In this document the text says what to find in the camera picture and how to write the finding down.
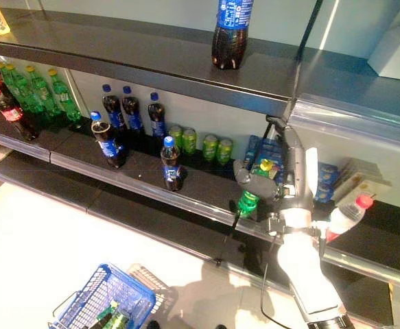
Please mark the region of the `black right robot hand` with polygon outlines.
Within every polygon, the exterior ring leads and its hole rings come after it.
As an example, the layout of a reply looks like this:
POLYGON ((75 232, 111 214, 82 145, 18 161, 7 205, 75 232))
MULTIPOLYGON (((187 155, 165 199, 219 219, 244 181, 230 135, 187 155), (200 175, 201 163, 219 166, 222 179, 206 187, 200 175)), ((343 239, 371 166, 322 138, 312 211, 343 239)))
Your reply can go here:
POLYGON ((274 127, 285 143, 285 181, 277 186, 273 180, 249 173, 241 160, 233 162, 233 172, 237 183, 246 191, 262 199, 278 199, 278 209, 313 209, 313 196, 307 183, 305 150, 296 131, 282 119, 267 117, 270 127, 274 127))

